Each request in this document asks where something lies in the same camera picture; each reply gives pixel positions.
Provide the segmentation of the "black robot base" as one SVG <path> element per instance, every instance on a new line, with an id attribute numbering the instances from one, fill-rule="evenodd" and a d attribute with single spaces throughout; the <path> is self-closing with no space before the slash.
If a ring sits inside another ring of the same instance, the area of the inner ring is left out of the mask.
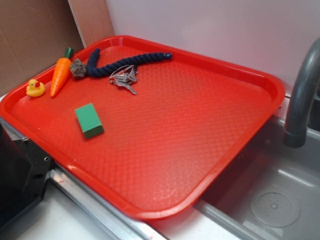
<path id="1" fill-rule="evenodd" d="M 44 198 L 53 159 L 32 140 L 13 140 L 0 127 L 0 230 Z"/>

